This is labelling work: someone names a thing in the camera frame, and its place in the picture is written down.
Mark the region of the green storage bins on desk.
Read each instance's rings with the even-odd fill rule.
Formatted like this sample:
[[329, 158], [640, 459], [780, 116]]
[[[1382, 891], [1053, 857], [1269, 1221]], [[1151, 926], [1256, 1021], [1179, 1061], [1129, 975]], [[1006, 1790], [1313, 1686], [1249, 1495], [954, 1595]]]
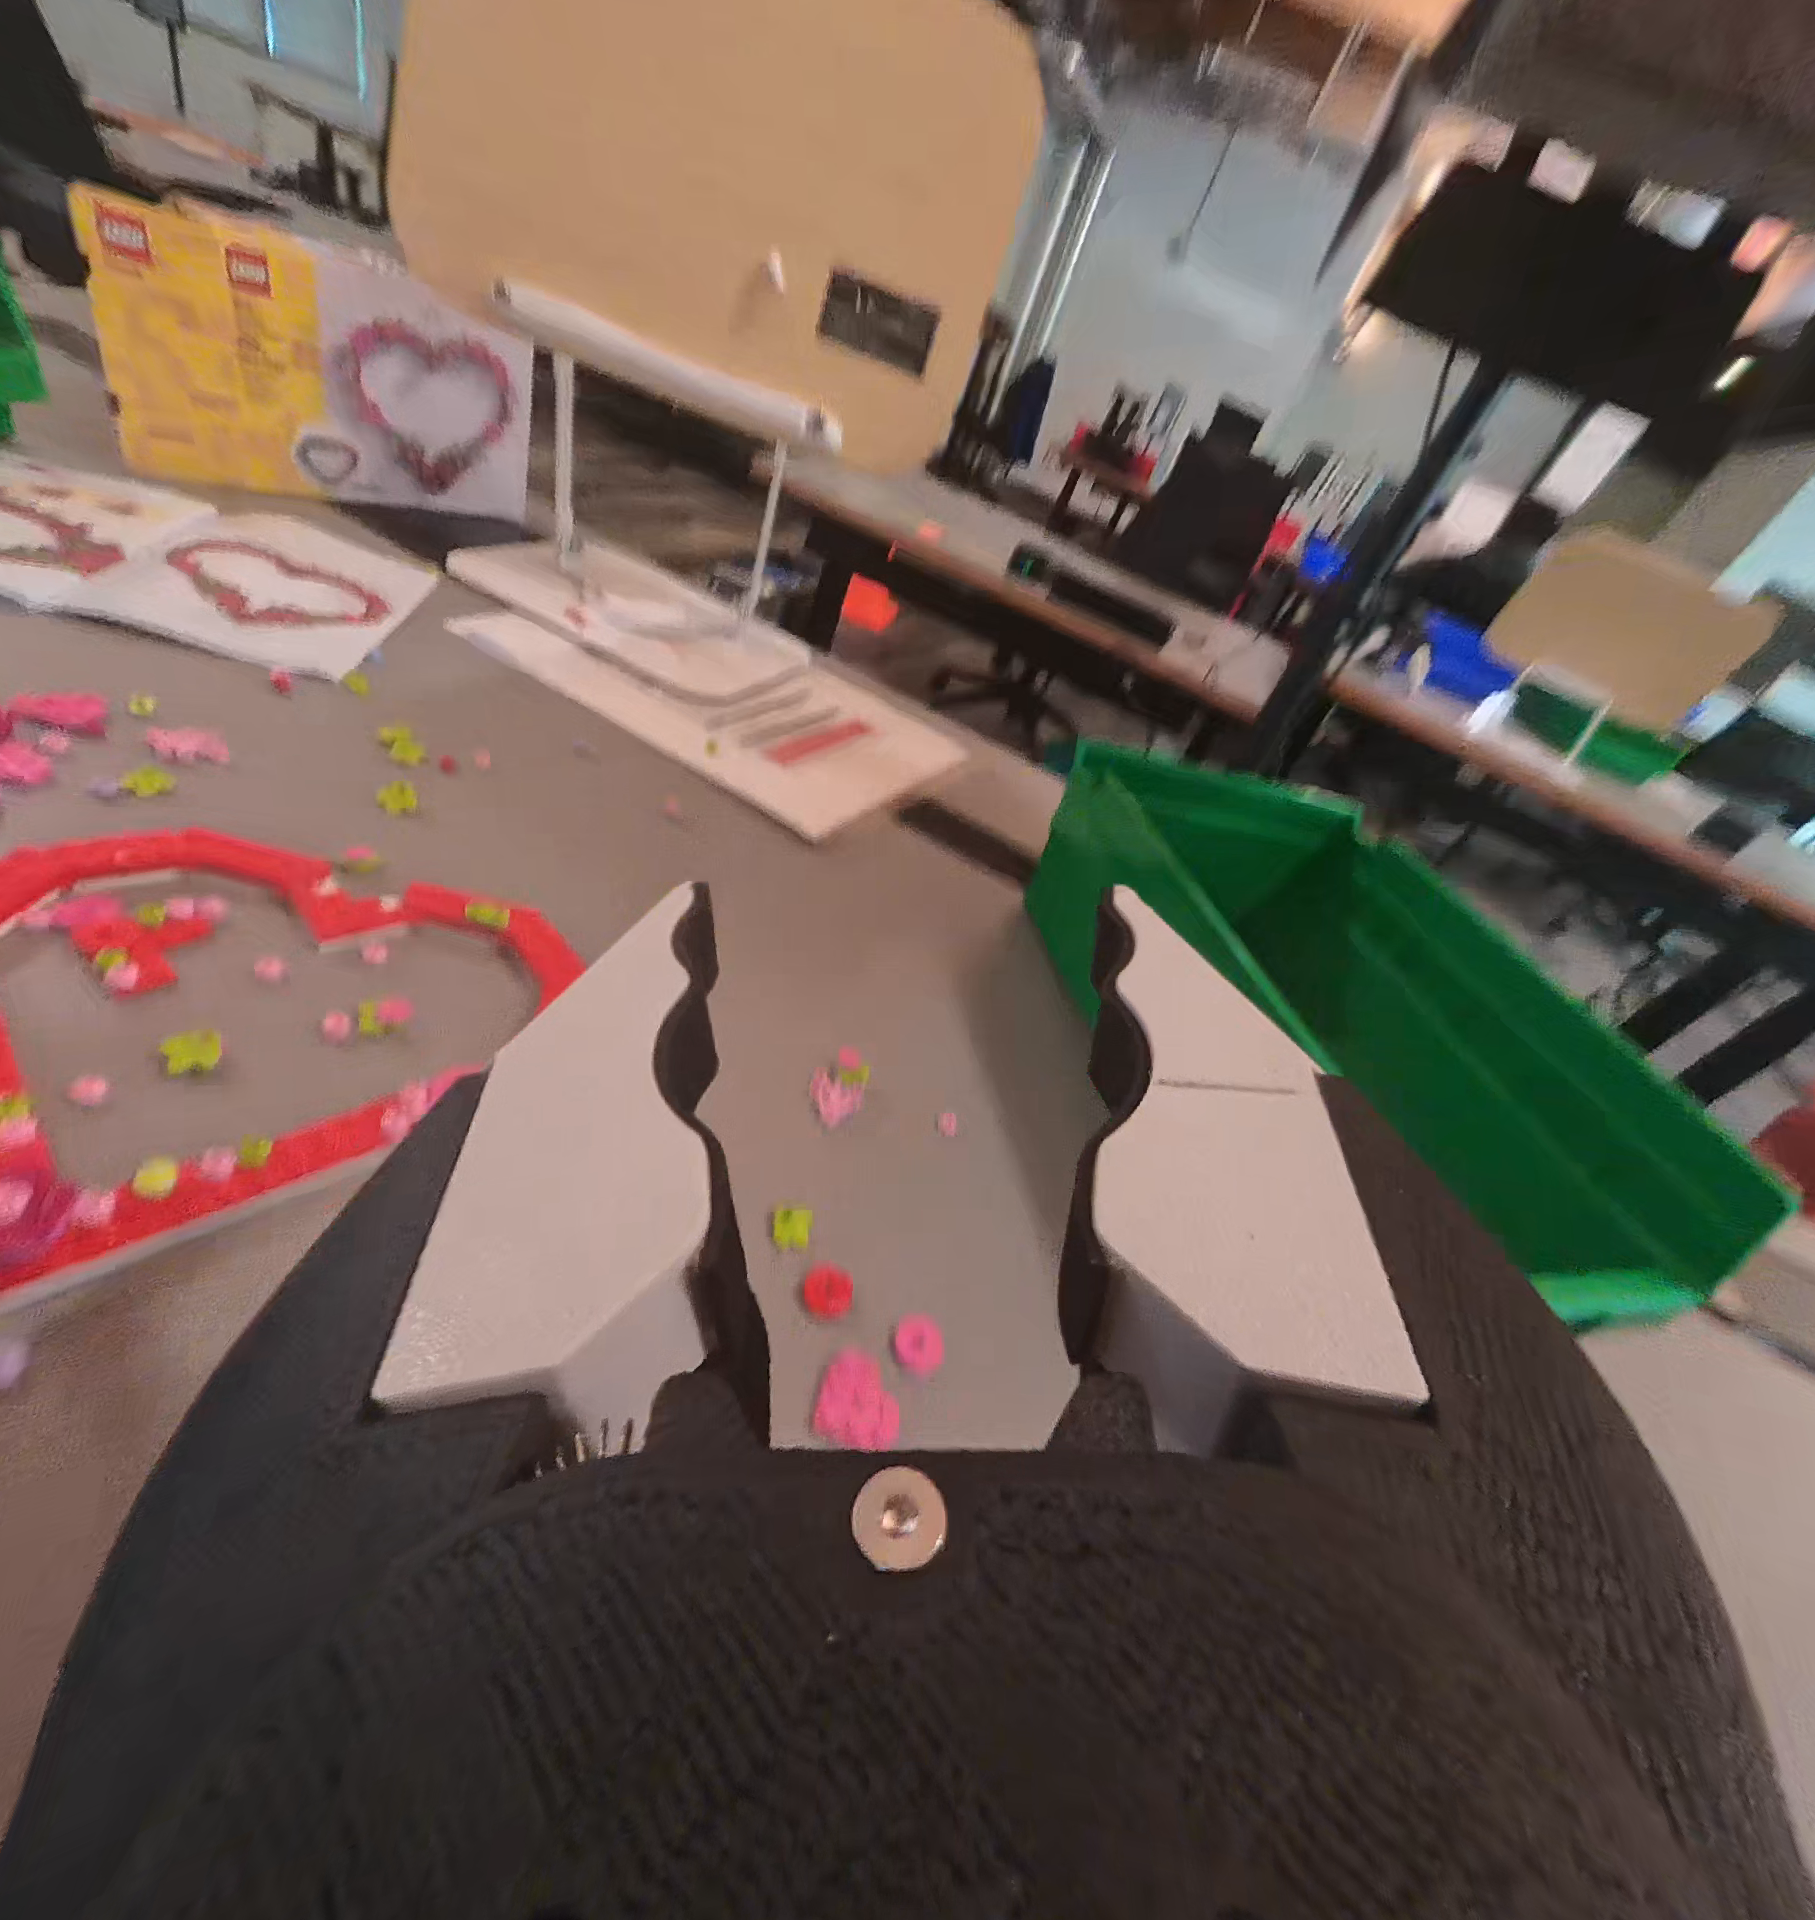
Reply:
[[1509, 723], [1561, 761], [1606, 782], [1641, 787], [1675, 772], [1689, 751], [1681, 735], [1636, 728], [1540, 681], [1512, 688]]

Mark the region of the small beige panel on stand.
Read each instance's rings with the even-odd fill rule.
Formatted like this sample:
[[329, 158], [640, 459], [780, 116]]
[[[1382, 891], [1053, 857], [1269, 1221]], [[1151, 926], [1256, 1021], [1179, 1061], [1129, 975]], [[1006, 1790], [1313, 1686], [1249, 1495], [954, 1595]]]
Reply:
[[[1544, 551], [1486, 643], [1523, 668], [1519, 681], [1677, 735], [1771, 643], [1780, 617], [1771, 596], [1734, 600], [1710, 576], [1656, 546], [1582, 531]], [[1512, 730], [1516, 683], [1474, 707], [1469, 728]]]

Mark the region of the yellow toy set box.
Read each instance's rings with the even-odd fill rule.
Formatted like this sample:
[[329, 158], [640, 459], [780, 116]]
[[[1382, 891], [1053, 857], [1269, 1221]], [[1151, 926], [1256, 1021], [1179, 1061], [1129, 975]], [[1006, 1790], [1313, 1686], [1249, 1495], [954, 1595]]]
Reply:
[[136, 473], [520, 524], [534, 348], [371, 250], [74, 184]]

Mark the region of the beige panel on white stand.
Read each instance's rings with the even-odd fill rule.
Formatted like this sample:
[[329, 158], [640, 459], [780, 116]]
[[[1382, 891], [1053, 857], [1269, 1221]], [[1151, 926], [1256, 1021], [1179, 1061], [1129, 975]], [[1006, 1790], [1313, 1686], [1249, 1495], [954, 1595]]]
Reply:
[[464, 586], [574, 645], [711, 628], [574, 525], [593, 371], [765, 446], [888, 477], [942, 444], [1044, 126], [988, 2], [414, 2], [388, 109], [405, 267], [549, 348], [553, 534]]

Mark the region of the red heart brick frame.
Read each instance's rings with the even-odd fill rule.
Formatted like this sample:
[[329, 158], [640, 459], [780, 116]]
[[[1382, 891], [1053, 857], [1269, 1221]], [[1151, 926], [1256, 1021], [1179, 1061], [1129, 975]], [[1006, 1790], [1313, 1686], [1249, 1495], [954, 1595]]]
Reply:
[[[150, 997], [176, 983], [175, 952], [208, 943], [225, 923], [211, 893], [187, 890], [199, 879], [270, 895], [319, 950], [423, 931], [478, 938], [525, 976], [535, 1011], [586, 971], [582, 955], [529, 907], [426, 881], [355, 895], [320, 857], [202, 827], [5, 853], [0, 940], [60, 933], [107, 997]], [[161, 1151], [157, 1171], [79, 1184], [55, 1160], [0, 1004], [0, 1316], [369, 1169], [454, 1079], [459, 1066], [357, 1106], [334, 1101], [301, 1127], [241, 1132], [195, 1153]]]

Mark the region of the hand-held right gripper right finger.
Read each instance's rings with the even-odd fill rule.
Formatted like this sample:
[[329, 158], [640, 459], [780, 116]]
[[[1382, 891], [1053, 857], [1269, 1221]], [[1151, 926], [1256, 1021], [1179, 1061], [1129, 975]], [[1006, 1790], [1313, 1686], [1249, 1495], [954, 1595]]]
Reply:
[[1096, 909], [1091, 983], [1106, 1117], [1058, 1276], [1070, 1360], [1132, 1379], [1169, 1453], [1226, 1452], [1271, 1394], [1424, 1413], [1330, 1075], [1129, 884]]

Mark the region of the black metal frame post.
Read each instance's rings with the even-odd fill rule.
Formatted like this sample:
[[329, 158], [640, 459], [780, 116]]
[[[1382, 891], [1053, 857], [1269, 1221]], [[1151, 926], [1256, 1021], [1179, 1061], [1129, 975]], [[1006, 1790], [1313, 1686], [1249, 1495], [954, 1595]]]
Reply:
[[1242, 768], [1263, 779], [1280, 779], [1290, 766], [1304, 732], [1318, 721], [1328, 676], [1351, 638], [1354, 621], [1375, 596], [1408, 546], [1417, 524], [1440, 482], [1462, 452], [1466, 444], [1497, 400], [1507, 371], [1495, 357], [1478, 355], [1459, 394], [1434, 416], [1429, 435], [1403, 482], [1351, 544], [1337, 577], [1313, 603], [1306, 624], [1292, 640], [1278, 683], [1259, 707]]

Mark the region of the open instruction booklet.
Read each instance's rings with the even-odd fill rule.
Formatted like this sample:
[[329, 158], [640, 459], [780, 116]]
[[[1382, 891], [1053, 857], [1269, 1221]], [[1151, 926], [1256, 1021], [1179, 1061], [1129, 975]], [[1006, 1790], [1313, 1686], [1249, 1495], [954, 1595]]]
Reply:
[[277, 515], [0, 447], [0, 600], [343, 681], [437, 574]]

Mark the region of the blue storage bin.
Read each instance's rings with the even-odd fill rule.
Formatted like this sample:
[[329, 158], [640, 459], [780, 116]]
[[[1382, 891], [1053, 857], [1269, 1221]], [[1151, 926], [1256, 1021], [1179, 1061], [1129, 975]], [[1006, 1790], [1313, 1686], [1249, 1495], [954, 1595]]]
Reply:
[[1505, 694], [1523, 671], [1516, 662], [1488, 647], [1479, 628], [1424, 605], [1391, 617], [1386, 659], [1407, 687], [1441, 695], [1466, 707]]

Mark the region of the clear bag with printed sheet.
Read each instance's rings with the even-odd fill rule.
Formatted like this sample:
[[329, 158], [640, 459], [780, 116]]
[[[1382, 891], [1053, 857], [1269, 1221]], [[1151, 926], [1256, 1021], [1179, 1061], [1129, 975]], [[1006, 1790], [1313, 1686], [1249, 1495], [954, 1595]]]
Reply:
[[447, 628], [810, 844], [931, 799], [969, 759], [955, 732], [813, 661], [700, 707], [532, 617], [468, 614]]

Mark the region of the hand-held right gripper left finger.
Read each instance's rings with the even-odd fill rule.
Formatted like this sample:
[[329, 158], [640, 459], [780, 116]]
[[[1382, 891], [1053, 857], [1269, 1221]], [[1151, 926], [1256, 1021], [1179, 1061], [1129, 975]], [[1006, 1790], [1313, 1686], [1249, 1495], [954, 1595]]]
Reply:
[[688, 881], [485, 1072], [371, 1382], [383, 1413], [529, 1396], [581, 1438], [643, 1432], [706, 1367], [770, 1436], [770, 1349], [721, 1143], [711, 890]]

